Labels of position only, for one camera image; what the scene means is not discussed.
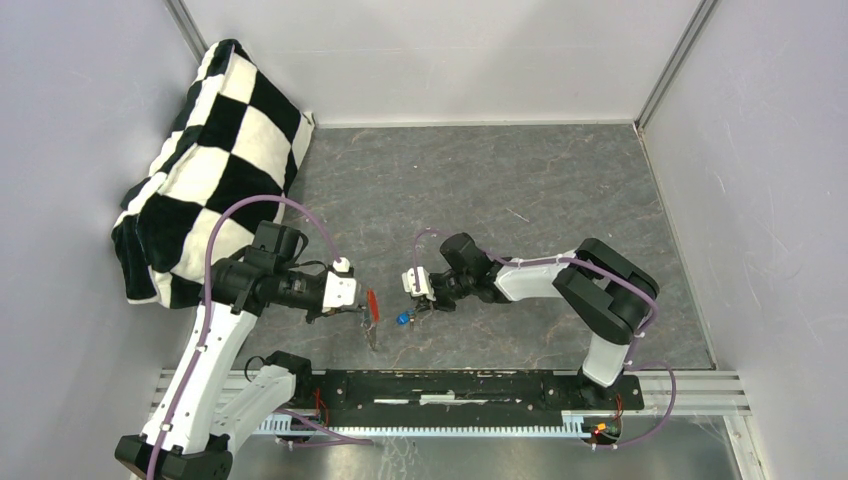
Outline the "left electronics board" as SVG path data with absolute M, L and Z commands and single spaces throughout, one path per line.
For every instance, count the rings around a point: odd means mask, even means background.
M 301 418 L 291 417 L 290 429 L 292 431 L 321 433 L 321 430 L 315 428 L 314 425 L 328 426 L 329 411 L 319 388 L 316 388 L 311 394 L 311 409 L 295 410 L 295 413 L 300 415 Z

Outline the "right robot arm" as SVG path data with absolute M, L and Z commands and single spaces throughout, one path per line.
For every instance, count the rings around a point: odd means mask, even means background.
M 489 304 L 562 299 L 592 333 L 579 369 L 580 400 L 602 408 L 617 396 L 635 342 L 658 315 L 660 287 L 649 274 L 597 238 L 564 253 L 519 258 L 496 255 L 457 233 L 439 252 L 446 271 L 431 273 L 415 261 L 401 276 L 417 310 L 450 312 L 469 296 Z

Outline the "right electronics board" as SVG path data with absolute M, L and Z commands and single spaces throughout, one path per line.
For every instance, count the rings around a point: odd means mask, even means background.
M 585 427 L 584 431 L 589 434 L 589 437 L 584 439 L 584 442 L 592 447 L 616 447 L 623 432 L 623 412 L 623 401 L 620 396 L 617 396 L 614 415 L 606 421 L 599 421 Z

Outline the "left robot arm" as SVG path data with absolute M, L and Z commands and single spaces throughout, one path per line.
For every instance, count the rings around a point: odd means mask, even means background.
M 297 229 L 263 221 L 250 245 L 211 267 L 193 332 L 166 393 L 138 434 L 123 436 L 115 459 L 140 479 L 226 479 L 246 439 L 275 410 L 306 405 L 314 394 L 309 360 L 268 355 L 259 373 L 223 408 L 217 403 L 230 367 L 270 305 L 308 320 L 355 313 L 367 330 L 379 320 L 376 295 L 346 259 L 318 274 L 300 270 L 308 243 Z

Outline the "red key tag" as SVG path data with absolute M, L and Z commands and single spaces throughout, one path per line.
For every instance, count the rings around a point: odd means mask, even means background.
M 377 324 L 380 320 L 379 304 L 376 293 L 373 289 L 366 292 L 367 307 L 372 324 Z

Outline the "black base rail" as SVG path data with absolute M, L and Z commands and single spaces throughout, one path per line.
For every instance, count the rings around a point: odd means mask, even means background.
M 298 381 L 287 406 L 332 427 L 548 427 L 565 412 L 639 411 L 634 375 L 601 387 L 555 370 L 326 370 Z

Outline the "electronics board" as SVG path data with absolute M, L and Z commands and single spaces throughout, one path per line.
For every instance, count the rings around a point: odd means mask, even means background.
M 584 439 L 584 442 L 592 447 L 616 447 L 623 432 L 623 412 L 623 401 L 620 396 L 617 396 L 614 415 L 606 421 L 599 421 L 585 427 L 584 431 L 589 434 L 589 437 Z
M 292 431 L 321 433 L 321 430 L 315 428 L 314 425 L 328 426 L 329 411 L 319 388 L 316 388 L 311 394 L 311 409 L 295 410 L 295 413 L 300 415 L 301 418 L 291 417 L 290 429 Z

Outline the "black white checkered pillow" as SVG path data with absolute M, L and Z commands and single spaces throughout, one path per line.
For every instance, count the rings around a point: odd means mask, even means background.
M 235 39 L 203 55 L 170 132 L 147 175 L 124 195 L 111 230 L 131 304 L 192 308 L 202 296 L 205 256 L 251 243 L 282 204 L 257 202 L 212 228 L 235 203 L 288 195 L 315 121 L 255 65 Z

